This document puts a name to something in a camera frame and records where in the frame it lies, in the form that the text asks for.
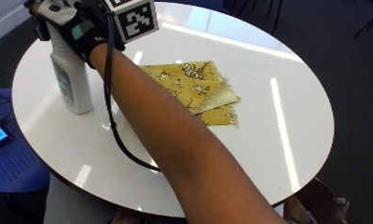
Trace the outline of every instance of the chair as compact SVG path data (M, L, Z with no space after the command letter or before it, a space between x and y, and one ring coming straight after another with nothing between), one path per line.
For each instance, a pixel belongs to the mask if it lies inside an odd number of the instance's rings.
M0 120L12 140L0 146L0 192L9 194L8 206L33 223L43 220L15 202L16 193L33 192L48 185L48 169L21 134L11 108L11 89L0 89Z
M194 7L205 7L214 11L221 11L223 4L223 0L156 0L156 2L180 3Z

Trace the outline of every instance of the person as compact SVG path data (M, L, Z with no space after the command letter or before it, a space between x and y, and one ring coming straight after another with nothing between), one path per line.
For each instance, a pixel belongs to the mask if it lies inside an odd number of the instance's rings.
M33 4L31 11L57 29L74 53L84 56L101 76L105 60L112 60L112 96L173 188L188 223L286 223L231 153L177 98L121 51L113 49L112 58L105 58L108 44L96 27L84 29L77 38L72 35L72 28L85 24L80 9L60 6L60 10L52 10L52 5L58 3L45 0ZM125 214L112 221L134 222Z

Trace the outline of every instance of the table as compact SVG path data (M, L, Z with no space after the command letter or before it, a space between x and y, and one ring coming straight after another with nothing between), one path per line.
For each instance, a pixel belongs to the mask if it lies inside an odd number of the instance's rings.
M157 3L160 31L126 45L137 64L211 60L241 102L237 126L213 126L271 204L315 176L331 147L332 114L323 87L301 58L245 22L199 7ZM184 217L161 173L121 154L108 128L102 81L88 70L94 109L77 116L62 106L48 59L35 42L12 84L15 116L39 157L72 185L97 198L148 214ZM121 138L152 160L114 107Z

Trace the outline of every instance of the floor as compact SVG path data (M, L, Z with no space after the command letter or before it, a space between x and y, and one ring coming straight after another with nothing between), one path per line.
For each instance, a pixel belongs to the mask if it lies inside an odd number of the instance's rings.
M223 7L233 16L270 32L281 1L273 0L271 7L270 2L226 0ZM350 201L350 224L373 224L373 27L352 38L371 18L373 1L368 0L287 0L273 34L305 60L331 102L334 143L317 176L335 195ZM32 22L27 21L0 39L0 69L9 74L35 40L32 29ZM0 72L0 87L11 85L7 73ZM36 202L41 202L44 195L40 191L27 198L37 197ZM0 217L9 217L3 209ZM0 223L27 223L4 220Z

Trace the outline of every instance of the patterned fabric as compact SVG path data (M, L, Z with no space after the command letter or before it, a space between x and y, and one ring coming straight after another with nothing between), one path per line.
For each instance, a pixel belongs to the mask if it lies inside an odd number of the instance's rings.
M234 95L213 62L145 65L140 69L176 96L206 125L235 124Z

